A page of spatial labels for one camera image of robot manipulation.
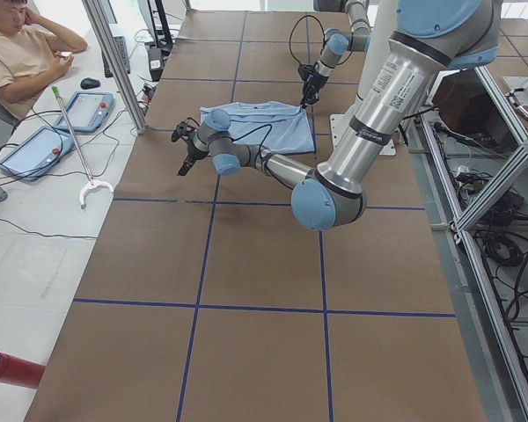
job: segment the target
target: green handle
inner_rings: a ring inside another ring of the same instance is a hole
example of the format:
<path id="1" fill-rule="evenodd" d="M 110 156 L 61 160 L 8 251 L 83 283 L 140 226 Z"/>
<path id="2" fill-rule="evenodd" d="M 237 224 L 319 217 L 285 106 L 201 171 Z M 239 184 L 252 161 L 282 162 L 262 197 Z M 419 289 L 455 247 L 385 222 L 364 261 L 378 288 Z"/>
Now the green handle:
<path id="1" fill-rule="evenodd" d="M 59 89 L 56 86 L 51 87 L 51 89 L 53 90 L 53 93 L 55 94 L 55 98 L 57 99 L 62 98 L 61 93 L 59 92 Z"/>

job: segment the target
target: beige t-shirt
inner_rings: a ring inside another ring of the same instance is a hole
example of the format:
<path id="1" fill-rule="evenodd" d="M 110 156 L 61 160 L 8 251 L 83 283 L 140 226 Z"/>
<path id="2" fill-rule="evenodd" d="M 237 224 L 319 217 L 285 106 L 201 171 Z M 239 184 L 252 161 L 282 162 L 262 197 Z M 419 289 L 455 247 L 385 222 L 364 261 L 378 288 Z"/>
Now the beige t-shirt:
<path id="1" fill-rule="evenodd" d="M 47 70 L 54 60 L 50 46 L 55 41 L 56 35 L 32 25 L 24 26 L 15 35 L 0 32 L 0 87 Z M 18 119 L 23 119 L 39 95 L 16 104 L 0 99 L 0 104 Z"/>

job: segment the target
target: white stick with green handle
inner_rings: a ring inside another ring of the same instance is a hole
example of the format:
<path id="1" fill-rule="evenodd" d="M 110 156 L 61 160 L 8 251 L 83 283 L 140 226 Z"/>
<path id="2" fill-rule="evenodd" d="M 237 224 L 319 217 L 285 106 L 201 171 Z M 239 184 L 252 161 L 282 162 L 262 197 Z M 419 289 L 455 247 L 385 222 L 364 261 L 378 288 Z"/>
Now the white stick with green handle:
<path id="1" fill-rule="evenodd" d="M 92 172 L 90 171 L 90 167 L 88 166 L 88 163 L 84 159 L 84 154 L 82 153 L 82 150 L 80 149 L 80 145 L 78 144 L 77 134 L 74 132 L 74 128 L 70 124 L 69 120 L 69 114 L 67 113 L 67 109 L 64 106 L 64 101 L 62 100 L 61 93 L 59 92 L 59 89 L 54 86 L 53 93 L 55 94 L 55 98 L 57 102 L 59 103 L 59 106 L 61 107 L 62 116 L 64 118 L 64 121 L 67 123 L 67 127 L 69 128 L 70 135 L 72 136 L 72 139 L 74 140 L 74 146 L 77 150 L 78 156 L 80 157 L 80 161 L 82 162 L 82 165 L 84 166 L 84 171 L 86 172 L 86 177 L 88 178 L 88 183 L 82 188 L 80 191 L 80 195 L 78 195 L 78 199 L 80 200 L 80 207 L 82 209 L 86 208 L 86 202 L 84 201 L 84 196 L 94 189 L 97 189 L 99 187 L 107 187 L 109 189 L 109 192 L 114 192 L 114 187 L 109 184 L 108 182 L 103 182 L 101 180 L 97 180 L 92 175 Z"/>

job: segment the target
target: light blue cloth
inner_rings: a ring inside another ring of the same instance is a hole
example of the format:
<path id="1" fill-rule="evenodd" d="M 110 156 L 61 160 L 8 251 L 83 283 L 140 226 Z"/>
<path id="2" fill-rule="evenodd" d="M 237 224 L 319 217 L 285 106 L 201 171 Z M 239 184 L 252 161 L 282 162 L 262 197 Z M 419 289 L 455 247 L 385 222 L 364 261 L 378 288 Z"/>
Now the light blue cloth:
<path id="1" fill-rule="evenodd" d="M 264 146 L 281 154 L 311 152 L 315 150 L 309 121 L 305 110 L 300 106 L 287 105 L 276 101 L 261 104 L 230 103 L 217 107 L 204 108 L 202 121 L 211 110 L 225 110 L 231 116 L 229 132 L 237 139 L 251 130 L 270 123 L 272 132 L 266 138 Z M 257 130 L 238 141 L 238 143 L 260 144 L 267 127 Z"/>

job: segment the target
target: red cylinder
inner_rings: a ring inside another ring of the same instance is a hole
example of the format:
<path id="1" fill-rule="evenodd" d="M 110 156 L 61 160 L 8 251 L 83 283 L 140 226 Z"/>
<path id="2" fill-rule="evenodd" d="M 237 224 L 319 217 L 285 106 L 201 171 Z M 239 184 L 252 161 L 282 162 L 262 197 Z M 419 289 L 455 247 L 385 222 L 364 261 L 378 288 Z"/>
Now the red cylinder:
<path id="1" fill-rule="evenodd" d="M 0 382 L 37 389 L 44 371 L 39 363 L 0 353 Z"/>

